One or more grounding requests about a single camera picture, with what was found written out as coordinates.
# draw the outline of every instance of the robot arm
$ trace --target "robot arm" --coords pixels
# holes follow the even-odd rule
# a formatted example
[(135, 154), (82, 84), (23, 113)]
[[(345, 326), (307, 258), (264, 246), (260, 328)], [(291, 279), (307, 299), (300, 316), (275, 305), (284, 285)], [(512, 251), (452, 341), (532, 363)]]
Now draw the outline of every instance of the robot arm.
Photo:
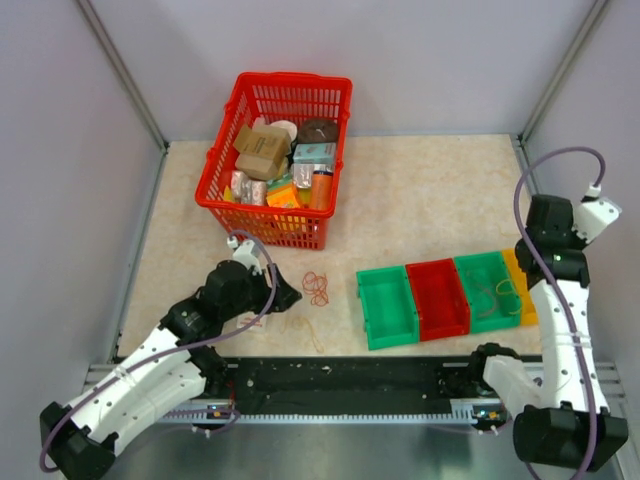
[(542, 385), (529, 377), (517, 355), (504, 354), (498, 345), (480, 349), (482, 383), (498, 394), (515, 418), (514, 446), (518, 457), (526, 462), (577, 468), (584, 457), (589, 408), (576, 346), (584, 352), (598, 419), (598, 441), (589, 470), (606, 463), (628, 437), (626, 421), (611, 417), (600, 389), (587, 322), (590, 280), (582, 250), (620, 214), (620, 209), (610, 200), (599, 198), (599, 193), (599, 187), (591, 186), (575, 210), (567, 199), (534, 195), (527, 217), (527, 233), (567, 299), (577, 327), (575, 333), (570, 331), (556, 292), (524, 241), (516, 245), (540, 325)]
[[(233, 259), (220, 262), (204, 286), (173, 305), (147, 339), (93, 390), (64, 407), (56, 402), (40, 415), (44, 442), (52, 429), (75, 405), (101, 385), (118, 377), (77, 411), (56, 435), (48, 451), (67, 478), (97, 479), (115, 458), (146, 428), (180, 403), (203, 393), (220, 396), (226, 383), (226, 363), (212, 347), (182, 350), (161, 356), (129, 372), (141, 360), (176, 346), (219, 336), (224, 323), (245, 312), (264, 308), (271, 287), (251, 240), (231, 240)], [(283, 312), (302, 295), (287, 284), (275, 267), (275, 299), (267, 313)]]

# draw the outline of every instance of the plastic bin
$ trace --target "plastic bin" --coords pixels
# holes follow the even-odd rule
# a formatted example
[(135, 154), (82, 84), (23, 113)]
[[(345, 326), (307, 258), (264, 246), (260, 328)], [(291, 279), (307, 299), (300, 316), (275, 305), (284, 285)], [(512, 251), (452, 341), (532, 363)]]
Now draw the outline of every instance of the plastic bin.
[(407, 265), (420, 341), (467, 335), (471, 313), (453, 260)]
[(453, 261), (471, 309), (471, 333), (520, 324), (522, 302), (513, 288), (502, 253), (455, 257)]
[(418, 312), (404, 267), (356, 273), (369, 350), (420, 341)]
[[(336, 208), (351, 90), (347, 78), (306, 73), (241, 74), (225, 106), (215, 145), (207, 153), (196, 189), (198, 205), (208, 208), (227, 231), (241, 228), (267, 244), (322, 250), (329, 219)], [(223, 201), (238, 157), (233, 141), (243, 124), (252, 125), (260, 116), (267, 123), (289, 120), (298, 126), (309, 117), (332, 118), (337, 122), (340, 136), (328, 209), (285, 209)]]
[(527, 276), (518, 266), (516, 252), (513, 248), (503, 250), (502, 257), (504, 258), (504, 263), (507, 265), (511, 279), (516, 287), (516, 292), (520, 295), (520, 301), (522, 302), (520, 325), (537, 325), (538, 314), (536, 313), (536, 307), (533, 305), (529, 289), (527, 288)]

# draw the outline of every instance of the red bin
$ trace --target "red bin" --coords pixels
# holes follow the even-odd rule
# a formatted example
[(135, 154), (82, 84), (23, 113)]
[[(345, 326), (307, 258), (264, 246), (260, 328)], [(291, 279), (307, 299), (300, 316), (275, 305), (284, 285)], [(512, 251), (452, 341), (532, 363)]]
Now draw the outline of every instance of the red bin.
[(469, 333), (471, 312), (452, 259), (406, 266), (420, 320), (420, 341)]
[[(225, 106), (224, 120), (196, 189), (196, 202), (208, 208), (229, 232), (244, 229), (264, 243), (283, 247), (322, 250), (327, 240), (329, 219), (333, 216), (340, 185), (351, 81), (307, 73), (243, 73), (236, 80)], [(253, 125), (257, 117), (267, 123), (289, 120), (300, 126), (307, 118), (332, 118), (340, 134), (326, 210), (274, 208), (225, 202), (225, 187), (231, 184), (238, 152), (233, 148), (240, 127)]]

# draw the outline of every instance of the speckled floor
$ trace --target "speckled floor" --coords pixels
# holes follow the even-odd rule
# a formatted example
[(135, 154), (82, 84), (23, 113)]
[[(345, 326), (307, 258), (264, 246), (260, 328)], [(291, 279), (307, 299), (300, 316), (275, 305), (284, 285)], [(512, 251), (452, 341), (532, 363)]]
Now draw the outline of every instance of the speckled floor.
[[(175, 302), (230, 256), (225, 231), (194, 201), (209, 142), (171, 145), (120, 345), (128, 355)], [(305, 296), (265, 330), (217, 346), (234, 355), (456, 355), (497, 341), (539, 353), (537, 327), (369, 352), (355, 272), (512, 247), (519, 169), (506, 135), (351, 137), (324, 251), (272, 247), (285, 279), (326, 274), (329, 304)], [(523, 212), (528, 198), (521, 202)], [(236, 328), (228, 322), (225, 331)]]

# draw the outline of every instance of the cardboard box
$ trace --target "cardboard box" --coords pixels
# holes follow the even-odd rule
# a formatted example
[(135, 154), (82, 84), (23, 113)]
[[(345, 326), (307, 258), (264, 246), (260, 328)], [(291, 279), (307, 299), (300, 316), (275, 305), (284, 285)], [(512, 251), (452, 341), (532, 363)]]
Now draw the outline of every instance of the cardboard box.
[(233, 146), (240, 152), (236, 168), (251, 178), (267, 181), (278, 175), (291, 139), (283, 128), (260, 125), (252, 130), (243, 125)]

